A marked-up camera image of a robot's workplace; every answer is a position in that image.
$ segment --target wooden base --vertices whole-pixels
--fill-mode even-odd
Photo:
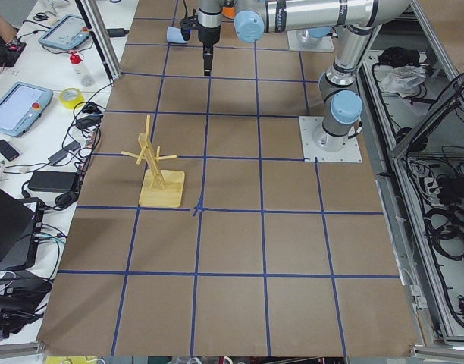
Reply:
[[[165,179],[165,188],[156,187],[153,172],[149,169],[144,175],[141,187],[140,206],[143,207],[180,207],[185,172],[161,170]]]

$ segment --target yellow object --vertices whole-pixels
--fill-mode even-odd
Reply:
[[[143,186],[141,187],[140,205],[144,207],[180,207],[183,186],[185,184],[185,172],[162,170],[158,166],[159,161],[178,158],[178,155],[166,155],[161,157],[160,146],[155,150],[149,141],[149,125],[151,117],[146,117],[146,131],[138,136],[141,147],[139,154],[121,152],[121,154],[136,158],[136,164],[143,159],[148,163],[149,169],[145,173]]]
[[[235,17],[235,9],[234,8],[226,8],[225,6],[222,8],[222,15],[228,17],[229,19],[233,19]]]
[[[69,109],[74,109],[81,102],[83,106],[83,102],[85,101],[79,89],[64,89],[60,95],[58,95],[58,99]]]
[[[45,364],[94,364],[99,363],[97,356],[49,356]]]

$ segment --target blue joint cap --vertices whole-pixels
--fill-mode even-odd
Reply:
[[[311,28],[308,29],[308,34],[312,38],[323,38],[331,32],[331,27]]]
[[[353,91],[344,90],[333,96],[330,109],[340,124],[351,125],[360,118],[363,102]]]
[[[235,33],[240,40],[254,43],[264,34],[264,21],[251,10],[239,11],[234,18]]]

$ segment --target white desk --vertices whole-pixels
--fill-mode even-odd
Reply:
[[[102,13],[102,18],[106,27],[123,27],[129,29],[133,21],[134,11],[136,10],[139,0],[126,0],[118,3],[111,3],[108,0],[98,0],[97,4]],[[66,8],[60,9],[60,15],[79,14],[74,1]],[[33,15],[43,11],[39,3],[35,5],[28,19],[32,20]],[[49,25],[48,21],[42,22],[44,25]],[[33,30],[44,29],[35,24],[25,23],[18,35],[30,33]],[[54,90],[54,97],[51,104],[43,112],[42,117],[20,137],[10,137],[0,134],[0,139],[5,139],[20,153],[20,156],[12,162],[7,162],[6,165],[31,165],[40,162],[47,162],[47,158],[57,152],[61,148],[61,142],[66,134],[68,126],[73,120],[72,111],[66,109],[58,100],[59,91],[68,87],[77,87],[83,91],[85,100],[98,89],[109,83],[105,74],[104,68],[97,54],[95,46],[92,49],[84,51],[86,66],[91,74],[96,79],[96,84],[91,87],[82,87],[77,79],[77,75],[71,67],[68,59],[69,55],[54,55],[47,52],[38,43],[38,38],[42,33],[36,35],[25,36],[22,41],[27,43],[27,48],[13,68],[6,68],[0,75],[0,98],[13,86],[17,81],[35,84]],[[126,38],[113,38],[112,45],[119,59],[121,59]],[[86,48],[90,42],[86,42],[83,48]],[[106,106],[111,92],[111,87],[104,89],[94,99],[96,103]],[[74,163],[60,168],[46,167],[45,170],[58,171],[75,171]],[[21,198],[21,185],[28,179],[29,174],[5,174],[4,180],[0,182],[0,188],[15,198]],[[54,198],[57,193],[31,193],[32,196],[39,197],[45,203],[53,206]],[[56,226],[65,233],[71,224],[71,219],[74,215],[75,204],[62,212],[47,212],[44,217],[44,222]],[[36,256],[36,264],[30,269],[32,273],[41,277],[48,277],[52,273],[52,269],[57,259],[57,246],[55,243],[44,243],[38,248]],[[34,322],[31,325],[26,325],[18,334],[12,334],[8,339],[0,341],[2,344],[24,344],[36,340],[42,320]],[[39,357],[28,356],[19,358],[21,364],[39,362]]]

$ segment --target person's arm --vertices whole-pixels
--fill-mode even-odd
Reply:
[[[8,43],[17,35],[17,31],[0,15],[0,37]]]

